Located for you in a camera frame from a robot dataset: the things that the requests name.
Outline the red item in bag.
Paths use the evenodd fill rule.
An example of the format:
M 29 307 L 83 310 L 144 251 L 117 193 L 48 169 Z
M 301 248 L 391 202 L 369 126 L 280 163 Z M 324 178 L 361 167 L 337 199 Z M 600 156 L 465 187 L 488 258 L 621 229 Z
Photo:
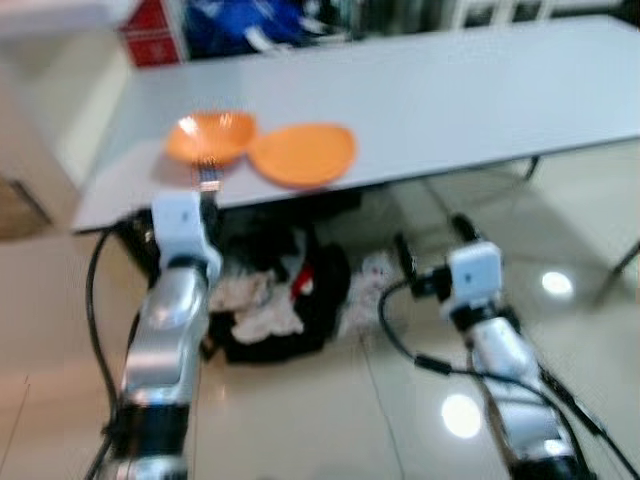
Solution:
M 289 282 L 289 298 L 291 301 L 297 301 L 300 297 L 311 296 L 314 292 L 315 270 L 311 262 L 303 262 L 300 270 L 293 275 Z

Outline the black bag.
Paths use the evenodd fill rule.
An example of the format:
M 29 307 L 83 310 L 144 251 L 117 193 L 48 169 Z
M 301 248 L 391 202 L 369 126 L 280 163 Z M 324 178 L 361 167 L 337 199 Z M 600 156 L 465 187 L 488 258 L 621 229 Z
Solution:
M 339 308 L 346 301 L 352 274 L 342 247 L 321 243 L 311 225 L 257 230 L 230 238 L 228 247 L 230 270 L 221 279 L 266 273 L 275 282 L 288 285 L 303 262 L 314 265 L 314 292 L 293 301 L 305 332 L 241 344 L 230 334 L 233 316 L 210 311 L 209 328 L 200 346 L 202 357 L 210 360 L 216 352 L 223 352 L 228 364 L 270 365 L 323 349 L 334 337 Z

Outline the white crumpled cloth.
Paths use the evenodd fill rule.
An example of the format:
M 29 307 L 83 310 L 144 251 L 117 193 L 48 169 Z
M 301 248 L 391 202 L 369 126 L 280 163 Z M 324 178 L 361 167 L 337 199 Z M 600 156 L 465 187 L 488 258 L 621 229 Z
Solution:
M 288 285 L 275 282 L 269 274 L 253 273 L 220 279 L 209 307 L 212 314 L 233 316 L 230 334 L 238 343 L 256 344 L 305 332 L 293 300 Z

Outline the orange plate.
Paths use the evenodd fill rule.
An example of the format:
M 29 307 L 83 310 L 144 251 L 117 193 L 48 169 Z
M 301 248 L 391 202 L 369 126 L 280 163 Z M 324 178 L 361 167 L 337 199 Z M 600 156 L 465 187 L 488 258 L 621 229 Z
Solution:
M 334 123 L 288 125 L 264 134 L 248 148 L 257 173 L 284 188 L 329 186 L 355 165 L 355 133 Z

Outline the silver fork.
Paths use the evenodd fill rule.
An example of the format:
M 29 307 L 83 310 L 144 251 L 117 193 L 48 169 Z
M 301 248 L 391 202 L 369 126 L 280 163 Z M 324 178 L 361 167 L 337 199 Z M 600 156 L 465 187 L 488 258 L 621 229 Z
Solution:
M 216 196 L 221 188 L 221 166 L 216 159 L 204 159 L 197 165 L 198 189 L 201 195 Z

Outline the red box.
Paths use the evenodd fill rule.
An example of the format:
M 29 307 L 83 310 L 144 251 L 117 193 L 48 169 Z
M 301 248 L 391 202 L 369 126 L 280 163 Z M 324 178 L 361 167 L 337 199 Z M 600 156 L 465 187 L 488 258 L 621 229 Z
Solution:
M 183 0 L 138 0 L 116 32 L 132 67 L 174 67 L 188 60 L 182 27 Z

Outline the blue bag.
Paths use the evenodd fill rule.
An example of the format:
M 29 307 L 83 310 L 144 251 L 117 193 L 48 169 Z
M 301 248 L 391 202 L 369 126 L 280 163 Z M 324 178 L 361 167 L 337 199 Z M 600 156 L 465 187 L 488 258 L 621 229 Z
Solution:
M 347 40 L 332 0 L 182 0 L 192 60 L 292 49 Z

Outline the glossy orange bowl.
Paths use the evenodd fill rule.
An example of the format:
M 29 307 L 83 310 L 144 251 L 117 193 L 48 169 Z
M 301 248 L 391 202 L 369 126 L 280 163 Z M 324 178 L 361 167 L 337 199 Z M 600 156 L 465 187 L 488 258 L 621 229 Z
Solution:
M 246 155 L 257 133 L 259 122 L 248 111 L 192 111 L 170 129 L 164 154 L 175 163 L 221 168 Z

